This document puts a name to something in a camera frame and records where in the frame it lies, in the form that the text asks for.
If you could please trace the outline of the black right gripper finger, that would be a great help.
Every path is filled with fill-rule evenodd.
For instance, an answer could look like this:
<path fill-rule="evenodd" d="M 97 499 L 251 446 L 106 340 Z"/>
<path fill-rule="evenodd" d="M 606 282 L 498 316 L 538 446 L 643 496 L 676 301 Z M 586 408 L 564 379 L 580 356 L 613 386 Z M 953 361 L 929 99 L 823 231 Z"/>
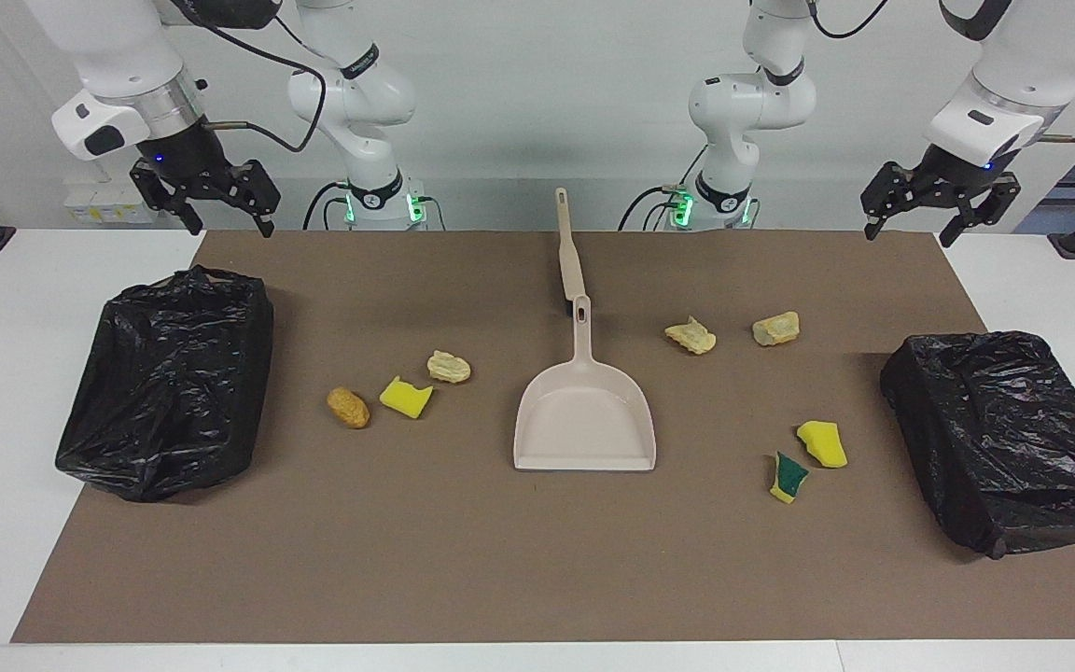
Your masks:
<path fill-rule="evenodd" d="M 239 201 L 238 208 L 250 214 L 263 238 L 272 237 L 273 214 L 280 205 L 280 190 L 257 159 L 230 168 L 231 187 Z"/>
<path fill-rule="evenodd" d="M 161 176 L 147 159 L 137 159 L 131 169 L 131 178 L 147 208 L 180 218 L 185 230 L 191 235 L 202 232 L 203 221 L 198 217 L 195 208 L 188 203 L 187 188 L 174 186 L 174 190 L 168 190 Z"/>

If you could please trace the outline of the beige hand brush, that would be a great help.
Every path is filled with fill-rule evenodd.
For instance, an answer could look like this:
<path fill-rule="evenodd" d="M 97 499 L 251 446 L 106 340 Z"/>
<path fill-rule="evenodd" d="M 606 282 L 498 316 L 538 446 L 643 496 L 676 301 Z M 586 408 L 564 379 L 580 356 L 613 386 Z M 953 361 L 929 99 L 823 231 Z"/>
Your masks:
<path fill-rule="evenodd" d="M 586 314 L 583 308 L 576 304 L 576 298 L 586 297 L 583 271 L 580 270 L 579 251 L 573 243 L 573 233 L 570 217 L 570 203 L 568 202 L 567 189 L 559 187 L 555 189 L 556 221 L 559 231 L 559 264 L 562 274 L 562 286 L 565 295 L 568 314 L 577 321 L 584 321 Z"/>

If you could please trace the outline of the notched yellow sponge piece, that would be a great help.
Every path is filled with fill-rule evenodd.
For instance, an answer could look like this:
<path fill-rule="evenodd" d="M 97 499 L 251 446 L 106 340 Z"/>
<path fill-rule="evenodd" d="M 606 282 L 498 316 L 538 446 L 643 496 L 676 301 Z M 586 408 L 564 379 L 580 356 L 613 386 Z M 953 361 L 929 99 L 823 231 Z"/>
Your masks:
<path fill-rule="evenodd" d="M 379 392 L 379 403 L 408 418 L 419 418 L 434 395 L 434 387 L 414 386 L 400 375 L 392 378 Z"/>

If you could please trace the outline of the pale trash piece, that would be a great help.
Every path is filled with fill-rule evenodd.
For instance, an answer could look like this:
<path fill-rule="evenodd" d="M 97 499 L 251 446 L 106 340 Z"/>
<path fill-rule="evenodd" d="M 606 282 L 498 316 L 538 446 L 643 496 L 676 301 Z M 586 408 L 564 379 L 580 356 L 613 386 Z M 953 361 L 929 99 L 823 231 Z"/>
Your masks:
<path fill-rule="evenodd" d="M 716 347 L 718 341 L 703 323 L 691 315 L 686 323 L 669 325 L 663 333 L 692 356 L 704 356 Z"/>
<path fill-rule="evenodd" d="M 435 351 L 426 359 L 426 370 L 431 378 L 448 384 L 461 384 L 472 377 L 472 366 L 463 357 Z"/>
<path fill-rule="evenodd" d="M 755 342 L 761 347 L 776 347 L 801 337 L 801 318 L 796 311 L 782 312 L 751 324 Z"/>

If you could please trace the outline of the brown table mat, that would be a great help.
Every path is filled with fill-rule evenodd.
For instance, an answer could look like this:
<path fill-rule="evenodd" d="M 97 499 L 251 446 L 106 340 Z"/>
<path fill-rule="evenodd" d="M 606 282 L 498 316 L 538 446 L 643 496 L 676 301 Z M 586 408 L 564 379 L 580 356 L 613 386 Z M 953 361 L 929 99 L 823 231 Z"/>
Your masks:
<path fill-rule="evenodd" d="M 567 360 L 551 232 L 209 232 L 266 281 L 250 469 L 162 503 L 80 494 L 17 642 L 1075 638 L 1075 546 L 993 561 L 929 513 L 878 377 L 913 333 L 980 331 L 929 234 L 580 232 L 594 353 L 653 409 L 646 473 L 520 472 L 526 384 Z M 801 337 L 751 324 L 796 311 Z M 664 335 L 696 317 L 718 341 Z M 472 377 L 431 378 L 435 351 Z M 400 375 L 422 416 L 379 403 Z M 370 424 L 336 420 L 342 386 Z M 836 421 L 848 464 L 796 435 Z M 769 494 L 774 455 L 809 469 Z"/>

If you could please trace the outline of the green and yellow sponge piece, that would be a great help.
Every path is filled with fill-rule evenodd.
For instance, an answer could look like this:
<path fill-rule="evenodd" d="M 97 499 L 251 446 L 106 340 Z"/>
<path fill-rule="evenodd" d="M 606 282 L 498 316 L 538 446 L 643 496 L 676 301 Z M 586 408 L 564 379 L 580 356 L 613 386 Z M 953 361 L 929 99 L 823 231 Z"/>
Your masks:
<path fill-rule="evenodd" d="M 799 490 L 807 477 L 809 477 L 809 469 L 799 464 L 788 455 L 776 452 L 774 455 L 774 478 L 769 494 L 772 494 L 777 501 L 789 505 L 796 501 Z"/>

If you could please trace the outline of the plain yellow sponge piece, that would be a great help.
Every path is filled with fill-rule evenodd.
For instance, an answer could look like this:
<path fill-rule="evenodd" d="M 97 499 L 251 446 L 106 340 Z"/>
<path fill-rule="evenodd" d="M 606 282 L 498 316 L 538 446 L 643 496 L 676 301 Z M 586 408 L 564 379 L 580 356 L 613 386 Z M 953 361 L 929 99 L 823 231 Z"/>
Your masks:
<path fill-rule="evenodd" d="M 825 469 L 847 467 L 848 458 L 842 445 L 836 421 L 803 421 L 796 429 L 796 435 L 805 446 L 807 454 Z"/>

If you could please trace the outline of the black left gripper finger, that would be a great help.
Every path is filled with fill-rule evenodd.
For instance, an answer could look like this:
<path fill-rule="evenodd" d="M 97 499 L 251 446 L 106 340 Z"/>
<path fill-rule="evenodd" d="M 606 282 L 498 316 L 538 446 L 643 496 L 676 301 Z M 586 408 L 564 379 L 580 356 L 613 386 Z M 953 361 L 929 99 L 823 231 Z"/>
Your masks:
<path fill-rule="evenodd" d="M 868 187 L 860 195 L 860 204 L 866 217 L 863 234 L 874 241 L 888 219 L 918 208 L 912 188 L 913 171 L 894 161 L 885 162 Z"/>
<path fill-rule="evenodd" d="M 940 232 L 940 245 L 951 247 L 961 234 L 978 226 L 993 226 L 1007 212 L 1012 201 L 1021 190 L 1016 177 L 999 177 L 988 191 L 988 196 L 978 205 L 973 205 L 968 194 L 954 196 L 956 215 Z"/>

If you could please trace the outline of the white power strip box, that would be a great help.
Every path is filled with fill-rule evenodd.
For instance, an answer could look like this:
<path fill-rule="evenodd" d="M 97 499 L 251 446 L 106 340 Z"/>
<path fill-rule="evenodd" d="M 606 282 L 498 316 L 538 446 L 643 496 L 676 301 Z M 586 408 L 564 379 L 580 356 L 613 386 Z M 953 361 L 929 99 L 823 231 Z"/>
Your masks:
<path fill-rule="evenodd" d="M 153 210 L 132 183 L 64 184 L 64 213 L 86 225 L 153 225 Z"/>

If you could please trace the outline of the brown nugget shaped trash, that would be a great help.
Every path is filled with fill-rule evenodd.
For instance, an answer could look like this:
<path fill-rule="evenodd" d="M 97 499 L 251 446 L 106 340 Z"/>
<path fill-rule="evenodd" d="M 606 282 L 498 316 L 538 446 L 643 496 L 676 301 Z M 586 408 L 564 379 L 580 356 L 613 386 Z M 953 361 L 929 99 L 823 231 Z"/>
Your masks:
<path fill-rule="evenodd" d="M 362 429 L 370 424 L 370 408 L 361 396 L 349 388 L 338 386 L 329 390 L 326 405 L 338 421 L 352 429 Z"/>

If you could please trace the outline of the black bag lined bin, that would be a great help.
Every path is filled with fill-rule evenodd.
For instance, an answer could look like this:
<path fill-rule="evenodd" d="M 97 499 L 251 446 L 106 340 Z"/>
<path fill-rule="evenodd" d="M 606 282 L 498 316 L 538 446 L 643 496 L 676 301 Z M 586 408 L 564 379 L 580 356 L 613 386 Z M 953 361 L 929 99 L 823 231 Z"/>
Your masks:
<path fill-rule="evenodd" d="M 250 468 L 272 369 L 259 277 L 194 264 L 104 303 L 57 471 L 131 502 L 212 488 Z"/>
<path fill-rule="evenodd" d="M 1075 386 L 1048 342 L 908 337 L 879 387 L 944 535 L 991 560 L 1075 545 Z"/>

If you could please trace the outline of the beige plastic dustpan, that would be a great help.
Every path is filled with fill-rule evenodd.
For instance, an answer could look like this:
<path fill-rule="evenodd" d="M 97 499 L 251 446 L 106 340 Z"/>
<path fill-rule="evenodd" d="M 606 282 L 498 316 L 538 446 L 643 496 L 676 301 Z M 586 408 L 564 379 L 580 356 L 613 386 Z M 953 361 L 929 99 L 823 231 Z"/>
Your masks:
<path fill-rule="evenodd" d="M 513 467 L 650 472 L 657 443 L 649 402 L 635 378 L 593 356 L 588 295 L 576 295 L 572 306 L 572 356 L 526 384 L 513 426 Z"/>

